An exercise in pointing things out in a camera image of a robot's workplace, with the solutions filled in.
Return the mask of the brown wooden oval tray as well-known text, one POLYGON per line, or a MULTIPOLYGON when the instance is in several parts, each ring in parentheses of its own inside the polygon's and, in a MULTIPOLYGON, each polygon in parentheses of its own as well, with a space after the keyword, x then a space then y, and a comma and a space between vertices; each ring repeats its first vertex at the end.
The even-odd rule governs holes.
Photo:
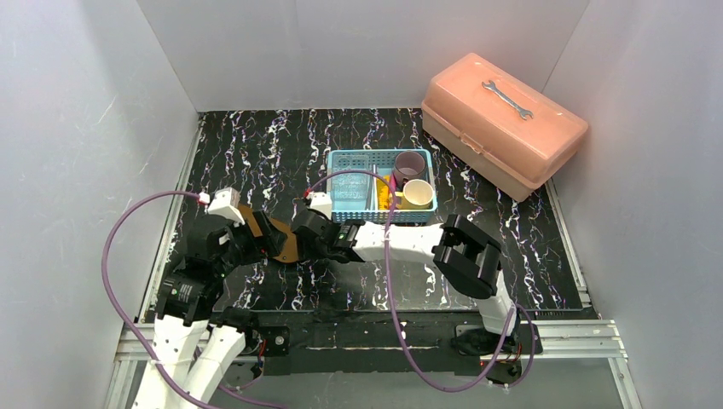
POLYGON ((240 204, 238 210, 251 229, 256 243, 261 245, 264 255, 285 264, 301 260, 297 237, 288 224, 247 205, 240 204))

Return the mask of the purple translucent cup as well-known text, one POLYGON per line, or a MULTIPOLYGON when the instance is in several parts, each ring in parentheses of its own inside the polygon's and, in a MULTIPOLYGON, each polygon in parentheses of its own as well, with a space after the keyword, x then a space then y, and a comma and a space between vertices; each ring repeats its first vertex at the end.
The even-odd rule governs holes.
POLYGON ((423 179, 425 172, 426 161, 422 154, 407 150, 396 156, 392 175, 396 186, 402 187, 408 181, 423 179))

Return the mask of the light blue plastic basket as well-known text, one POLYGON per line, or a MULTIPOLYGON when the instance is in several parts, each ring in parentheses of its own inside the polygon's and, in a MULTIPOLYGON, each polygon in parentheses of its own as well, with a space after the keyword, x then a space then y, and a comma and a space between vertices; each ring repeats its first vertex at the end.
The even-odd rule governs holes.
MULTIPOLYGON (((327 156, 329 174, 341 170, 375 171, 390 176, 395 168, 396 157, 402 149, 348 149, 334 150, 327 156)), ((327 193, 332 200, 332 217, 335 222, 363 219, 382 224, 387 220, 388 210, 379 205, 379 189, 372 185, 373 178, 364 173, 344 174, 327 181, 327 193)), ((437 198, 420 210, 396 210, 395 224, 428 223, 437 211, 437 198)))

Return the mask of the pink plastic toolbox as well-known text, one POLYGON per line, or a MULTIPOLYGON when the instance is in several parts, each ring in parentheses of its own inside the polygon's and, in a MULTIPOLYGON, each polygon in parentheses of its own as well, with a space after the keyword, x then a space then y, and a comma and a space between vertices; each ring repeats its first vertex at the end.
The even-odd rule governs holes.
POLYGON ((430 81, 421 108, 426 133, 517 202, 578 151, 588 130, 585 120, 473 53, 430 81), (482 86, 489 80, 534 117, 521 119, 482 86))

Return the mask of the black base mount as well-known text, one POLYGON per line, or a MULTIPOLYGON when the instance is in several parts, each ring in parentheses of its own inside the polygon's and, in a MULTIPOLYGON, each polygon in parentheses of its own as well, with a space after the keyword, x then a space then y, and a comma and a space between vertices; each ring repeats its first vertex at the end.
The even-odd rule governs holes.
POLYGON ((245 340, 239 357, 281 357, 289 353, 291 333, 287 326, 260 326, 247 330, 245 340))
MULTIPOLYGON (((450 346, 462 355, 491 355, 500 340, 500 335, 487 331, 481 325, 457 325, 450 346)), ((543 346, 536 325, 523 322, 516 325, 511 336, 506 337, 500 350, 502 359, 514 358, 517 354, 541 354, 543 346)))

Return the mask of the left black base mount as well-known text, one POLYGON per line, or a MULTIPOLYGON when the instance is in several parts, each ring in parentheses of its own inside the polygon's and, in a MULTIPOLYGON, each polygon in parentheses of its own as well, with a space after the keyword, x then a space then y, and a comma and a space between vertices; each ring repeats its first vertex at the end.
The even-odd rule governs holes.
POLYGON ((291 333, 287 326, 260 326, 247 330, 245 340, 239 357, 281 357, 289 353, 291 333))

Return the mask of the grey toothbrush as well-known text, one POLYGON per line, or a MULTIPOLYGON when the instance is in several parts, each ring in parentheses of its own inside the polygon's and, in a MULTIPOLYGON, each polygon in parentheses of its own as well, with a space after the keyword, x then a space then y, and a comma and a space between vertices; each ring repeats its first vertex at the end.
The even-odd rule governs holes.
POLYGON ((375 175, 378 172, 378 166, 376 164, 371 164, 370 166, 370 172, 373 174, 370 177, 370 181, 368 183, 367 188, 367 198, 366 198, 366 204, 365 204, 365 210, 373 211, 377 210, 377 199, 376 199, 376 181, 377 178, 375 175))

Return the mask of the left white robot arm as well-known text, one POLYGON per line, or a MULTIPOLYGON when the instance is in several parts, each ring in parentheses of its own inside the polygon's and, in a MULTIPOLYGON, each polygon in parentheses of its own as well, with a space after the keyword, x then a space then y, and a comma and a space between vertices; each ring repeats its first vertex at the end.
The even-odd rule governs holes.
POLYGON ((239 266, 282 253, 287 233, 260 210, 246 222, 202 216, 186 234, 182 262, 161 285, 152 347, 135 408, 196 408, 209 402, 250 339, 253 313, 212 312, 224 280, 239 266))

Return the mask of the aluminium frame rail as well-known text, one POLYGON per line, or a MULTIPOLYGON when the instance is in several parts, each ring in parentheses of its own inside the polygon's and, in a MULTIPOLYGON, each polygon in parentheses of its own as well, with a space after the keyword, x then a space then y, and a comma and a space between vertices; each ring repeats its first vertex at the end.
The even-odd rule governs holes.
MULTIPOLYGON (((542 346, 541 358, 546 359, 627 359, 628 353, 614 320, 543 320, 534 323, 538 341, 542 346)), ((140 325, 141 333, 151 341, 153 325, 140 325)), ((322 336, 332 342, 331 346, 300 346, 292 349, 312 351, 401 351, 395 332, 392 330, 390 346, 372 346, 359 343, 342 346, 340 335, 322 336)), ((146 360, 148 354, 135 336, 123 330, 114 361, 146 360)))

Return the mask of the cream yellow mug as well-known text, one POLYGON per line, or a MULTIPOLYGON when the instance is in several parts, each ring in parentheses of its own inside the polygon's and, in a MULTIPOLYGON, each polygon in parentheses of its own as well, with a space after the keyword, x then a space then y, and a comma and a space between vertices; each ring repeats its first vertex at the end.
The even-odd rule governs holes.
POLYGON ((401 192, 395 192, 396 207, 401 210, 426 210, 435 199, 434 188, 425 180, 407 181, 401 192))

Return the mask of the silver open-end wrench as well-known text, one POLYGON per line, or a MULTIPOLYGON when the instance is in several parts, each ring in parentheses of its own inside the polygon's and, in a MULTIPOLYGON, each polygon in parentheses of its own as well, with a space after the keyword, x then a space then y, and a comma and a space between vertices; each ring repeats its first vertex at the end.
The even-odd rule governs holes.
POLYGON ((489 90, 493 94, 497 95, 502 101, 504 101, 507 105, 514 109, 521 119, 528 120, 534 117, 534 114, 530 110, 519 106, 517 102, 515 102, 512 98, 499 90, 494 81, 489 80, 488 82, 482 82, 482 86, 486 90, 489 90))

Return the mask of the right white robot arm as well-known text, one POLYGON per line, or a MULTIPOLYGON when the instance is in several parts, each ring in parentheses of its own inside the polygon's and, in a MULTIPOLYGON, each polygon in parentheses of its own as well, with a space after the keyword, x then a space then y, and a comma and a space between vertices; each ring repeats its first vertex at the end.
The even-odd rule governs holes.
POLYGON ((405 227, 360 219, 337 223, 317 210, 305 210, 293 220, 291 230, 304 260, 425 264, 475 301, 488 334, 516 336, 518 311, 506 288, 500 244, 463 216, 405 227))

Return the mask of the yellow toothpaste tube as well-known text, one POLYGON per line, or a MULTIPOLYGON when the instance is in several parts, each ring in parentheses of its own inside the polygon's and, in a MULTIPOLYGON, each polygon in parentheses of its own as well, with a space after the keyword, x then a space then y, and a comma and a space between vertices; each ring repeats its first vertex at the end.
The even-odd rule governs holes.
POLYGON ((387 183, 390 181, 390 176, 383 176, 383 181, 380 179, 376 180, 376 198, 377 198, 377 209, 388 210, 390 208, 390 189, 387 183))

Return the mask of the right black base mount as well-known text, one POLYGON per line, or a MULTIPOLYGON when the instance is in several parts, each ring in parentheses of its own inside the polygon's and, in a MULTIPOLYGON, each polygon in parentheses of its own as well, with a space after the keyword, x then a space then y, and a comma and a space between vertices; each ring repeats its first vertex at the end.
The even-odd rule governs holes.
MULTIPOLYGON (((450 346, 462 355, 491 355, 500 340, 500 335, 487 331, 481 325, 457 325, 450 346)), ((506 337, 500 350, 502 359, 514 358, 517 354, 541 354, 543 346, 536 325, 523 322, 516 325, 511 336, 506 337)))

